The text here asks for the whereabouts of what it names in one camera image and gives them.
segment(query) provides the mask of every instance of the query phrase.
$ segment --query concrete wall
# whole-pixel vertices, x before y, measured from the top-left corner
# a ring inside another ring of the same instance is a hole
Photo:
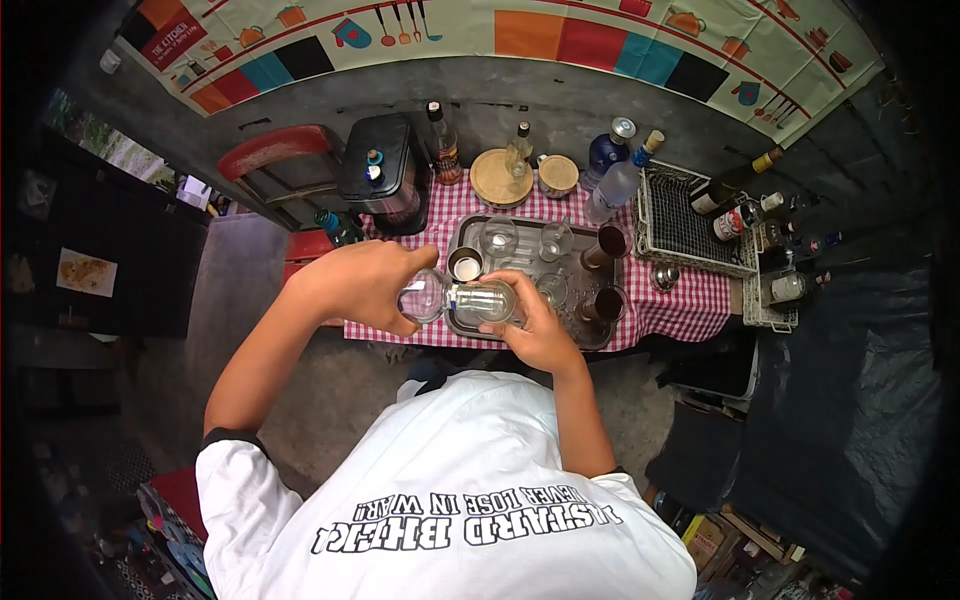
[[[241,202],[245,196],[216,171],[217,160],[240,142],[303,123],[322,123],[346,140],[356,119],[398,111],[410,111],[425,127],[426,99],[456,103],[446,112],[456,123],[465,164],[505,144],[516,123],[528,120],[536,153],[567,155],[583,167],[589,141],[617,114],[636,122],[638,137],[654,128],[664,131],[658,158],[707,175],[774,146],[723,113],[648,84],[572,65],[489,57],[408,60],[333,73],[204,119],[115,45],[123,63],[113,75],[100,70],[98,60],[128,9],[114,3],[84,41],[62,88],[176,168]],[[889,77],[879,74],[791,146],[775,172],[751,191],[821,196],[808,216],[823,230],[902,223],[925,210],[929,174],[918,136],[904,132],[912,126],[903,121],[901,107],[880,108]],[[269,122],[247,125],[260,119]],[[299,182],[317,179],[315,172],[301,171]],[[302,214],[306,218],[309,211]]]

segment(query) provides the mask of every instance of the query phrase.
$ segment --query mesh rack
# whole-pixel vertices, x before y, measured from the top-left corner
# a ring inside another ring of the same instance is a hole
[[[721,242],[713,222],[690,207],[690,191],[706,176],[651,160],[640,171],[634,230],[634,253],[645,260],[663,260],[731,277],[756,273],[753,242],[743,237]]]
[[[749,228],[737,240],[721,242],[713,234],[710,218],[690,207],[690,191],[708,179],[659,160],[651,160],[640,171],[633,215],[634,254],[643,260],[662,260],[742,278],[743,323],[790,333],[797,326],[796,309],[779,312],[761,305],[759,229]],[[740,202],[747,198],[742,193]],[[793,270],[790,267],[780,273],[785,275]]]
[[[759,228],[756,226],[747,229],[743,234],[743,245],[753,247],[755,256],[762,253],[762,244],[759,239]],[[780,271],[778,276],[785,276],[794,271],[788,267]],[[770,327],[777,333],[790,333],[797,326],[799,317],[796,308],[779,312],[762,305],[760,292],[760,269],[743,280],[743,324],[754,327]]]

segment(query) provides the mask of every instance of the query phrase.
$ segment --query paper on wall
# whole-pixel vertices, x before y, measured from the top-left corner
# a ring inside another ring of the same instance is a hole
[[[113,282],[116,277],[117,263],[60,248],[57,287],[113,298]]]
[[[118,43],[203,116],[397,60],[553,60],[693,98],[788,146],[883,62],[833,0],[144,0]]]

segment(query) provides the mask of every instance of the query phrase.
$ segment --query cardboard box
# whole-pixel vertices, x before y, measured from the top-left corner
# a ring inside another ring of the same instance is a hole
[[[704,570],[726,536],[720,526],[703,515],[697,515],[686,528],[681,540],[686,545],[687,552],[693,557],[697,565],[697,572]]]

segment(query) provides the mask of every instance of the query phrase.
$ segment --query table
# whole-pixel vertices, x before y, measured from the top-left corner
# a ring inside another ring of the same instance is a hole
[[[460,219],[475,212],[507,217],[527,217],[560,221],[569,217],[571,225],[593,227],[583,216],[588,193],[577,186],[566,200],[556,201],[543,196],[536,182],[530,198],[510,210],[494,210],[481,203],[473,194],[469,172],[456,185],[433,182],[430,196],[430,214],[424,231],[417,235],[395,238],[409,248],[433,244],[440,251],[438,268],[445,271],[447,245]],[[633,232],[630,210],[621,209],[613,218]],[[364,215],[364,230],[371,238],[385,236],[373,228],[372,218]],[[725,276],[681,268],[681,277],[670,294],[659,294],[650,285],[652,263],[632,255],[623,260],[622,286],[631,302],[628,314],[617,324],[611,342],[602,350],[613,352],[634,346],[640,338],[659,333],[683,342],[700,342],[716,335],[731,314],[731,283]],[[480,340],[457,335],[444,319],[426,324],[412,337],[400,338],[385,331],[347,321],[344,337],[350,340],[371,340],[395,344],[446,346],[455,348],[507,349],[503,342]]]

